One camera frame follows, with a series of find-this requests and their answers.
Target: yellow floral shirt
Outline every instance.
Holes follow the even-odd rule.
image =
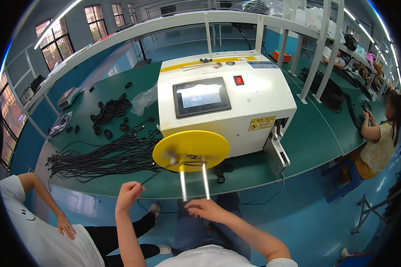
[[[395,147],[392,140],[392,126],[389,123],[379,125],[380,139],[376,144],[369,140],[360,153],[361,159],[367,163],[369,169],[378,173],[383,170],[392,157]]]

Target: black bag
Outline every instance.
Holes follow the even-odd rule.
[[[358,42],[355,38],[350,34],[345,34],[345,46],[351,50],[355,51],[357,49]]]

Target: stool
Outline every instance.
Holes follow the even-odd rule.
[[[351,181],[347,183],[345,186],[342,188],[339,188],[339,183],[337,181],[337,173],[344,167],[344,166],[349,166],[349,177]],[[329,168],[328,170],[322,171],[322,176],[326,176],[328,174],[331,174],[331,176],[334,178],[334,193],[332,193],[329,197],[327,197],[325,200],[327,203],[331,203],[331,201],[336,200],[339,196],[343,196],[347,193],[349,193],[350,190],[354,189],[358,185],[360,185],[362,182],[364,182],[364,179],[359,175],[357,168],[355,167],[355,163],[352,161],[350,157],[345,159],[344,161],[336,164],[335,166]]]

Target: yellow warning label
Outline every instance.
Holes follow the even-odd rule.
[[[251,120],[250,128],[248,129],[248,131],[270,128],[272,127],[274,120],[275,116]]]

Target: digital scale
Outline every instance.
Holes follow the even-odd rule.
[[[280,140],[297,106],[281,69],[265,56],[199,61],[208,57],[162,62],[157,90],[163,136],[210,131],[227,140],[226,158],[264,150],[272,171],[283,172],[290,162]]]
[[[68,89],[58,100],[58,108],[64,109],[73,104],[74,99],[79,94],[82,87],[75,87]]]

